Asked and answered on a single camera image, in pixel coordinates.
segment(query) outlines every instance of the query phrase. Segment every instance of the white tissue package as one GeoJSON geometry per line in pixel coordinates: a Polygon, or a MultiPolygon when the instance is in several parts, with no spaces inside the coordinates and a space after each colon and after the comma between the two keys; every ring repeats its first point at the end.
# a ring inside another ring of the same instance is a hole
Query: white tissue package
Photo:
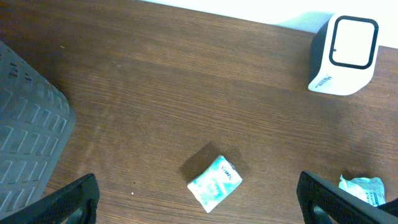
{"type": "Polygon", "coordinates": [[[352,180],[346,180],[343,178],[343,175],[341,175],[340,180],[338,185],[340,189],[343,189],[362,201],[375,207],[386,203],[386,199],[384,198],[384,185],[380,178],[354,178],[352,180]]]}
{"type": "Polygon", "coordinates": [[[218,156],[204,173],[188,184],[188,189],[209,213],[241,182],[234,166],[224,156],[218,156]]]}

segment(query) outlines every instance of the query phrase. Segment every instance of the wooden desk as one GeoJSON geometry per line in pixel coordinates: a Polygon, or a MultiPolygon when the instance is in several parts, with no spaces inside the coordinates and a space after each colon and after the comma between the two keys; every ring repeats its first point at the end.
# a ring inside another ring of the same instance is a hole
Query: wooden desk
{"type": "Polygon", "coordinates": [[[95,173],[98,223],[302,223],[302,170],[377,176],[398,197],[398,50],[339,97],[307,90],[306,32],[127,0],[1,15],[0,38],[77,113],[46,194],[95,173]],[[206,214],[187,182],[219,154],[244,180],[206,214]]]}

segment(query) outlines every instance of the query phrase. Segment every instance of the crumpled tissue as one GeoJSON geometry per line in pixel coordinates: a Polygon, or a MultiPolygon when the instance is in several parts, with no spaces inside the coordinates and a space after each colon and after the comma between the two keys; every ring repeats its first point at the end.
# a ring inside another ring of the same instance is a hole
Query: crumpled tissue
{"type": "Polygon", "coordinates": [[[340,177],[338,187],[344,191],[354,195],[355,197],[367,202],[373,206],[379,206],[386,203],[384,198],[384,185],[378,177],[369,178],[354,178],[346,180],[343,175],[340,177]]]}

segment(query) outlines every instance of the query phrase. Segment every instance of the white speaker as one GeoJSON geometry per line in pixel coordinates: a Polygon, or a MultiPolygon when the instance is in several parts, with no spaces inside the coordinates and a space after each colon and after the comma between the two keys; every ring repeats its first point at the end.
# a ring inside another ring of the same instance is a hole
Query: white speaker
{"type": "Polygon", "coordinates": [[[308,89],[346,96],[368,84],[376,64],[378,33],[374,19],[332,16],[311,43],[308,89]]]}

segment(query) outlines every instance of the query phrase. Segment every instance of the device logo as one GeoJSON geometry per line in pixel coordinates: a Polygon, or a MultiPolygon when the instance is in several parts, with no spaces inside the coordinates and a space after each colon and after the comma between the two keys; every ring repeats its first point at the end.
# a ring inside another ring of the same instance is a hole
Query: device logo
{"type": "Polygon", "coordinates": [[[318,88],[318,86],[322,86],[323,84],[325,84],[327,81],[331,80],[333,77],[330,77],[328,75],[326,75],[325,78],[323,78],[316,86],[315,88],[318,88]]]}
{"type": "Polygon", "coordinates": [[[232,175],[228,172],[227,168],[225,166],[222,166],[221,168],[224,173],[227,175],[228,179],[231,180],[232,179],[232,175]]]}

